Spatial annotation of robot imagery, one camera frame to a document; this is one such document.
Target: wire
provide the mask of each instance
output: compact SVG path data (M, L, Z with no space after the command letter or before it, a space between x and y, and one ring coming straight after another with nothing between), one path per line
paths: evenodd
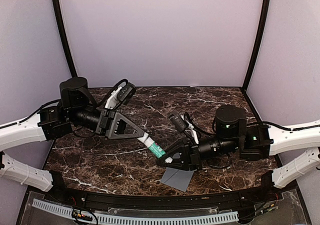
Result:
M192 126L194 127L194 130L196 130L196 131L198 131L200 133L203 133L205 135L208 135L208 136L215 135L214 133L210 133L210 132L204 131L200 127L195 125L195 123L194 123L193 119L190 117L189 113L185 112L184 115L183 115L183 119L185 121L189 122L190 124L192 124Z
M275 203L273 203L273 204L269 205L267 208L265 208L265 210L273 207L274 204L277 204L277 203L278 203L278 201L279 201L279 195L278 195L277 193L273 193L273 194L274 194L275 197L276 197L276 201L275 201ZM251 200L249 200L249 199L245 199L245 200L248 200L248 201L250 201L250 202L252 202L252 203L257 203L257 202L255 202L255 201L251 201ZM254 216L251 216L251 215L255 214L256 212L258 212L260 209L262 209L268 202L269 202L268 200L265 201L261 206L259 206L257 209L255 209L254 212L252 212L252 213L250 213L250 214L248 214L248 215L246 215L246 216L239 217L239 219L240 219L240 220L243 220L243 219L244 219L244 220L251 220L251 219L254 219L254 218L258 217L259 215L264 214L264 213L258 213L258 214L254 215Z
M125 100L120 101L112 110L117 110L122 104L124 104Z
M245 200L245 201L248 201L248 202L253 203L253 204L260 204L260 203L263 202L263 201L253 201L253 200L250 200L250 199L247 199L247 198L242 198L241 200Z
M202 134L201 134L200 132L198 132L198 131L196 130L195 133L196 133L198 139L201 139L201 138L202 138Z
M111 96L112 92L114 90L116 90L120 84L122 83L125 83L127 84L128 83L128 80L127 79L122 79L120 81L118 81L107 93L106 95L103 97L103 99L97 104L97 108L99 108L102 104L104 104L104 102Z
M49 101L45 104L43 104L41 107L39 107L36 111L34 111L33 113L31 113L29 116L27 116L26 118L18 121L18 122L12 122L12 123L9 123L7 125L3 125L3 126L0 126L0 129L5 129L5 128L8 128L8 127L11 127L11 126L14 126L14 125L17 125L17 124L21 124L25 121L27 121L28 119L30 119L33 115L35 115L37 112L39 112L41 109L45 108L46 106L48 105L51 105L51 104L55 104L55 103L58 103L60 102L60 99L56 99L56 100L53 100L53 101Z
M261 211L259 211L258 214L254 215L254 216L251 216L251 217L246 217L245 220L252 220L252 219L255 219L256 217L259 217L260 215L262 214L266 214L266 213L269 213L273 210L276 210L278 209L278 207L275 206L275 203L269 205L268 207L262 209Z
M258 124L267 124L267 125L274 126L274 127L278 128L278 129L282 129L282 130L290 131L290 132L295 132L295 131L301 131L301 130L313 129L313 128L318 128L318 127L320 127L320 124L318 124L318 125L313 125L313 126L288 128L288 127L281 126L281 125L279 125L279 124L276 124L276 123L270 122L270 121L256 121L256 122L248 123L247 125L248 125L248 126L252 126L252 125L258 125Z
M225 166L214 166L214 165L211 165L208 161L208 166L212 169L226 169L228 167L230 167L232 165L232 159L231 159L231 156L229 153L226 153L227 157L229 158L229 164L228 165L225 165Z
M194 138L193 138L189 133L187 133L186 130L184 130L183 133L184 133L189 139L194 140Z
M54 196L52 196L50 193L46 193L45 195L49 195L52 199L54 199L56 202L60 203L60 204L63 204L63 205L68 205L68 204L65 204L63 201L60 201L59 199L55 198ZM95 219L95 225L99 225L99 221L98 221L98 218L97 216L90 210L86 209L86 208L82 208L82 207L79 207L79 206L76 206L76 200L73 196L70 196L69 199L73 199L73 202L74 202L74 205L71 205L72 209L75 210L78 209L80 212L81 211L85 211L85 212L88 212L89 214L91 214L94 219Z
M86 138L92 138L96 133L93 131L92 134L90 134L89 136L82 136L76 133L76 131L80 131L81 129L83 129L84 127L81 126L80 128L77 128L75 130L72 131L73 135L77 138L82 138L82 139L86 139Z
M253 214L255 214L256 212L258 212L260 209L262 209L266 204L268 203L268 201L264 202L261 206L259 206L256 210L254 210L253 212L249 213L247 216L243 216L243 217L239 217L240 220L249 220L250 216L252 216Z
M79 214L80 216L83 215L83 214L82 214L82 209L79 210L79 213L78 213L78 214ZM95 221L96 221L96 224L98 224L98 218L97 218L93 213L90 213L90 214L91 214L92 216L94 216L94 219L95 219ZM75 224L78 224L78 225L88 225L88 224L91 224L91 222L92 222L92 220L93 220L93 218L92 218L91 220L88 220L88 221L86 221L86 222L80 221L79 218L78 218L78 216L77 216L77 212L75 211L75 209L72 209L72 215L71 215L71 217L75 219L75 221L73 220L73 222L74 222Z

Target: marble tabletop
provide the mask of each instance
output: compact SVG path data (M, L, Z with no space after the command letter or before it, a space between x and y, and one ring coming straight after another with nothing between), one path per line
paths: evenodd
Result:
M99 101L108 88L90 91ZM172 110L188 112L199 127L212 132L216 109L227 104L244 108L248 122L255 121L240 89L233 87L141 87L119 111L165 149L182 137L167 118ZM61 172L68 188L84 191L135 196L221 193L257 187L261 175L277 167L274 157L250 162L240 160L237 151L228 169L212 169L204 162L182 192L160 183L166 169L156 166L155 156L136 139L90 137L92 132L85 128L77 133L86 138L68 134L55 141L44 168ZM214 161L221 166L227 162L226 157Z

